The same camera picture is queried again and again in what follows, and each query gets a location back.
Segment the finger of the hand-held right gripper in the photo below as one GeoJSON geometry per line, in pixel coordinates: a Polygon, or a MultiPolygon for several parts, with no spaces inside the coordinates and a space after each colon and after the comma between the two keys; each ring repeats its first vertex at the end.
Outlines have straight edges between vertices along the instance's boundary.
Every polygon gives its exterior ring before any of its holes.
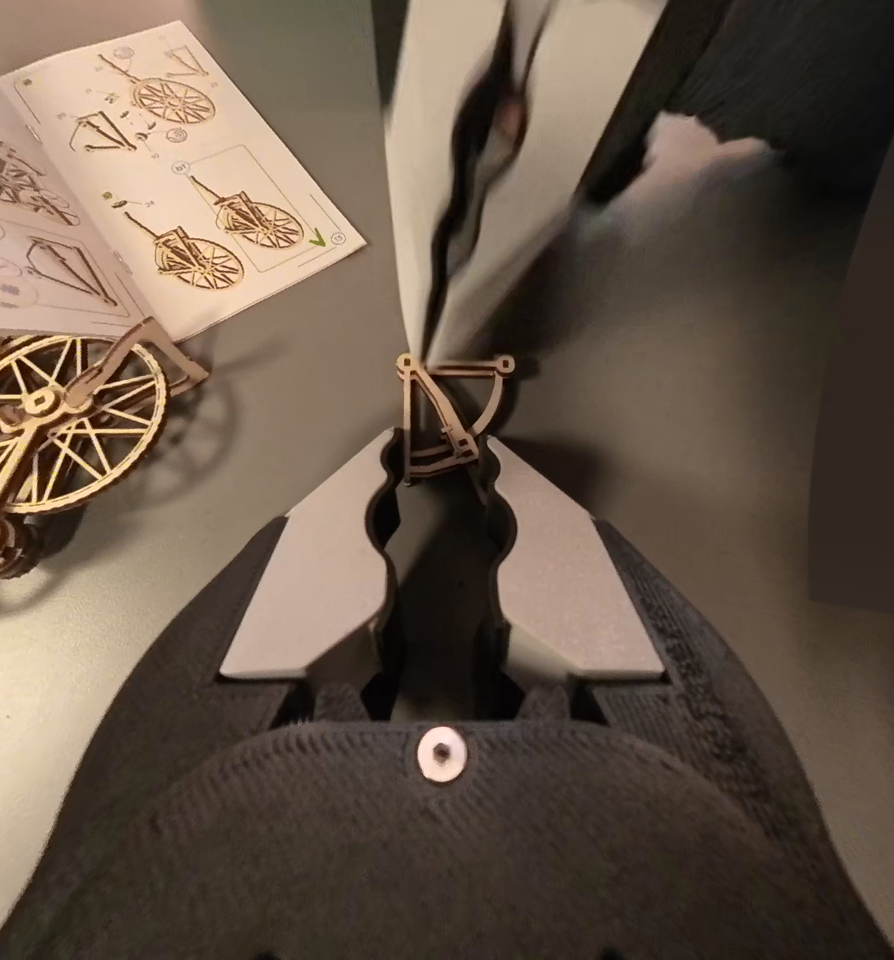
{"type": "Polygon", "coordinates": [[[453,186],[454,125],[488,68],[497,1],[377,1],[376,60],[406,348],[424,351],[434,241],[453,186]]]}
{"type": "Polygon", "coordinates": [[[466,78],[434,221],[427,360],[464,356],[562,231],[662,2],[503,2],[466,78]]]}

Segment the wooden spoked wheel model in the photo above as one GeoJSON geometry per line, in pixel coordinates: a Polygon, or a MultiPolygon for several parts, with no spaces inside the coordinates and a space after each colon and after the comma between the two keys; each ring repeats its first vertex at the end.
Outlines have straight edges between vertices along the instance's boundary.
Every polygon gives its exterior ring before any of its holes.
{"type": "Polygon", "coordinates": [[[45,520],[133,474],[209,375],[154,318],[117,339],[0,339],[0,580],[39,563],[45,520]]]}

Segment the open instruction booklet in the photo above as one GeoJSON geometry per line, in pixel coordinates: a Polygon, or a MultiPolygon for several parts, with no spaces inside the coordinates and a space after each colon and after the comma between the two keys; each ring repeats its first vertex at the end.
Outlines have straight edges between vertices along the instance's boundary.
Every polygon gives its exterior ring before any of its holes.
{"type": "Polygon", "coordinates": [[[181,343],[367,243],[180,21],[0,76],[0,334],[181,343]]]}

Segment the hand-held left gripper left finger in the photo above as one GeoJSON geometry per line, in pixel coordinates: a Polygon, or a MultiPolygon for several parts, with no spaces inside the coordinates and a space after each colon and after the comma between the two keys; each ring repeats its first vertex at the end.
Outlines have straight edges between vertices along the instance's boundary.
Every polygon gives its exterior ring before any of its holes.
{"type": "Polygon", "coordinates": [[[404,431],[391,427],[284,516],[218,674],[352,687],[368,714],[392,714],[406,655],[387,546],[400,524],[404,431]]]}

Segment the dark grey sofa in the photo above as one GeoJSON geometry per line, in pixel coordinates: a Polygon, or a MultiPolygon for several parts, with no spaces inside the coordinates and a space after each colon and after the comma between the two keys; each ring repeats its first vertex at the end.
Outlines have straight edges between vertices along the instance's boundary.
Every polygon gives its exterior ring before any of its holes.
{"type": "Polygon", "coordinates": [[[894,135],[894,1],[732,2],[668,111],[790,156],[878,149],[894,135]]]}

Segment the small bow-shaped wooden part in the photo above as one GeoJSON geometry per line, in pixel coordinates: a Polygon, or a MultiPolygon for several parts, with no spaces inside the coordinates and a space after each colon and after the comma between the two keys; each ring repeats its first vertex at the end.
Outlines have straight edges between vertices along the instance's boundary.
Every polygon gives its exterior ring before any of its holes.
{"type": "Polygon", "coordinates": [[[510,354],[500,354],[481,361],[446,361],[425,365],[417,355],[405,352],[398,356],[396,369],[403,385],[403,473],[405,485],[468,468],[480,457],[479,438],[497,415],[505,385],[515,372],[516,362],[510,354]],[[462,380],[485,380],[490,392],[477,417],[465,420],[449,394],[446,384],[462,380]],[[415,392],[429,403],[439,426],[438,442],[419,447],[414,441],[415,392]]]}

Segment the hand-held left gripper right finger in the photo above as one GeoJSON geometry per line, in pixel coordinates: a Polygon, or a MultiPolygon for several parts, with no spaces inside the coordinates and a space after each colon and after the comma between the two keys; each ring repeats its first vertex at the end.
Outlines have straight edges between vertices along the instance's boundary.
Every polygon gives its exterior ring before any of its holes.
{"type": "Polygon", "coordinates": [[[480,446],[494,558],[480,624],[480,705],[538,688],[662,682],[666,669],[595,518],[506,446],[480,446]]]}

